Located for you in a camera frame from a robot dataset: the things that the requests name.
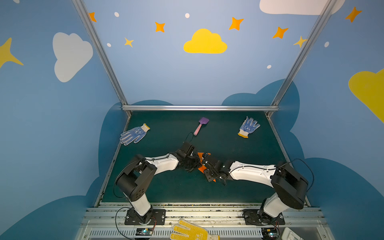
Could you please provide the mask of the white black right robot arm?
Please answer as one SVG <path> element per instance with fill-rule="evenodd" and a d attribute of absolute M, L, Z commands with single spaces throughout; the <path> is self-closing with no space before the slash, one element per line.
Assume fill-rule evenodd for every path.
<path fill-rule="evenodd" d="M 272 225 L 284 218 L 282 212 L 285 210 L 304 208 L 309 182 L 289 163 L 268 166 L 239 161 L 223 163 L 208 153 L 202 154 L 201 162 L 206 168 L 204 174 L 209 182 L 218 180 L 225 185 L 226 181 L 250 181 L 275 190 L 271 197 L 263 200 L 259 210 L 244 213 L 244 219 L 251 225 Z"/>

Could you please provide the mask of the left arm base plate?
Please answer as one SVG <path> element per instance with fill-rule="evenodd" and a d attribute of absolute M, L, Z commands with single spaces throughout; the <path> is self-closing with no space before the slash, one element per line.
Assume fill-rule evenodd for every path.
<path fill-rule="evenodd" d="M 127 211 L 124 224 L 126 226 L 164 225 L 165 218 L 165 209 L 150 209 L 144 216 L 140 216 L 133 208 L 131 208 Z"/>

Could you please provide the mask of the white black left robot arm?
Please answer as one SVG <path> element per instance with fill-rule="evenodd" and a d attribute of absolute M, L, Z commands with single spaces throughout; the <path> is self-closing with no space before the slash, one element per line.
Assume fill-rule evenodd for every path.
<path fill-rule="evenodd" d="M 117 186 L 132 205 L 130 219 L 147 225 L 153 219 L 153 207 L 146 191 L 155 175 L 176 169 L 192 172 L 202 166 L 195 146 L 188 142 L 175 152 L 159 157 L 136 155 L 115 180 Z"/>

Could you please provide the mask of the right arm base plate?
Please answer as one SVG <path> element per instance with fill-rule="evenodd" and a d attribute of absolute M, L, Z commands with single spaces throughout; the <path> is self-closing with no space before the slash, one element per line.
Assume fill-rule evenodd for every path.
<path fill-rule="evenodd" d="M 263 211 L 257 210 L 257 209 L 243 210 L 242 217 L 245 220 L 247 225 L 255 225 L 255 226 L 276 225 L 277 226 L 277 225 L 286 224 L 282 213 L 280 213 L 277 217 L 273 218 L 265 214 Z"/>

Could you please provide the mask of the orange square paper sheet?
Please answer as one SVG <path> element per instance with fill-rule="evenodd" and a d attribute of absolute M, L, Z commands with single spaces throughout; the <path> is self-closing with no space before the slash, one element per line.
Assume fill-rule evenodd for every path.
<path fill-rule="evenodd" d="M 198 170 L 206 176 L 208 182 L 216 182 L 216 180 L 209 175 L 208 169 L 203 165 L 203 160 L 204 160 L 203 155 L 204 155 L 204 153 L 198 152 L 198 156 L 199 156 L 200 162 L 201 162 L 201 166 L 198 168 Z"/>

